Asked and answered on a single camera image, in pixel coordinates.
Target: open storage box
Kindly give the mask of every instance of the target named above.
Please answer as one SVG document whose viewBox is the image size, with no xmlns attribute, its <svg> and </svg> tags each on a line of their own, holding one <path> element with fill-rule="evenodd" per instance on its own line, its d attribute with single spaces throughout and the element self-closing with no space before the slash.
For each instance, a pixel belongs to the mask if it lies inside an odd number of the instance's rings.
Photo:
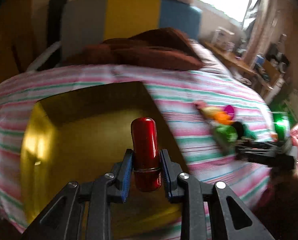
<svg viewBox="0 0 298 240">
<path fill-rule="evenodd" d="M 131 122 L 155 120 L 159 149 L 188 168 L 160 111 L 141 82 L 113 83 L 58 94 L 33 108 L 21 149 L 21 189 L 31 223 L 69 181 L 93 181 L 122 161 L 133 148 Z M 163 187 L 142 193 L 131 181 L 125 204 L 112 204 L 115 239 L 150 231 L 181 216 L 181 207 L 169 204 Z"/>
</svg>

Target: brown blanket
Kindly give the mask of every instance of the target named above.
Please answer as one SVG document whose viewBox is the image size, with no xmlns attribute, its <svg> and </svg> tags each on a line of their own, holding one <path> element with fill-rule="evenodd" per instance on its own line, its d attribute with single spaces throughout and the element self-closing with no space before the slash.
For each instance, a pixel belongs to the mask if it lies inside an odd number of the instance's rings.
<svg viewBox="0 0 298 240">
<path fill-rule="evenodd" d="M 109 39 L 86 46 L 67 58 L 65 65 L 126 64 L 173 70 L 203 67 L 185 35 L 173 28 L 150 30 L 125 39 Z"/>
</svg>

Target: red container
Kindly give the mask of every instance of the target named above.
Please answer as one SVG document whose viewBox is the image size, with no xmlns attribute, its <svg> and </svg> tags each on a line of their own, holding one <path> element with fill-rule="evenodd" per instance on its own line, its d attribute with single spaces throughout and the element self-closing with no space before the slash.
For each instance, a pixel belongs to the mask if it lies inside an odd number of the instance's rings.
<svg viewBox="0 0 298 240">
<path fill-rule="evenodd" d="M 131 136 L 136 187 L 143 192 L 157 190 L 161 186 L 161 171 L 156 123 L 146 117 L 133 120 Z"/>
</svg>

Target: orange object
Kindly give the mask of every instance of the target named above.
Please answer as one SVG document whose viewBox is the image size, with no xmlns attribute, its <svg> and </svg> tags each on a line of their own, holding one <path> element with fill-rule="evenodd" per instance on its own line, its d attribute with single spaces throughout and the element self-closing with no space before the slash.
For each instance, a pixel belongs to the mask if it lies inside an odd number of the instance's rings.
<svg viewBox="0 0 298 240">
<path fill-rule="evenodd" d="M 225 124 L 225 125 L 231 125 L 233 123 L 233 121 L 230 120 L 231 119 L 230 116 L 223 111 L 216 112 L 213 115 L 213 119 L 218 123 Z"/>
</svg>

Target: wooden desk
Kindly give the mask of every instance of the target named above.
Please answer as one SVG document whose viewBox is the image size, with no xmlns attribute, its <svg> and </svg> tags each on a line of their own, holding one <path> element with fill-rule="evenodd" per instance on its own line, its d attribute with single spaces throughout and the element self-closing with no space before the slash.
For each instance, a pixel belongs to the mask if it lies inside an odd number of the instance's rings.
<svg viewBox="0 0 298 240">
<path fill-rule="evenodd" d="M 242 60 L 236 59 L 236 56 L 232 52 L 228 52 L 222 49 L 219 49 L 212 45 L 210 42 L 205 41 L 203 45 L 212 51 L 212 53 L 227 67 L 235 67 L 237 70 L 241 70 L 245 73 L 248 73 L 251 76 L 254 76 L 256 73 L 254 70 L 250 69 L 245 62 Z"/>
</svg>

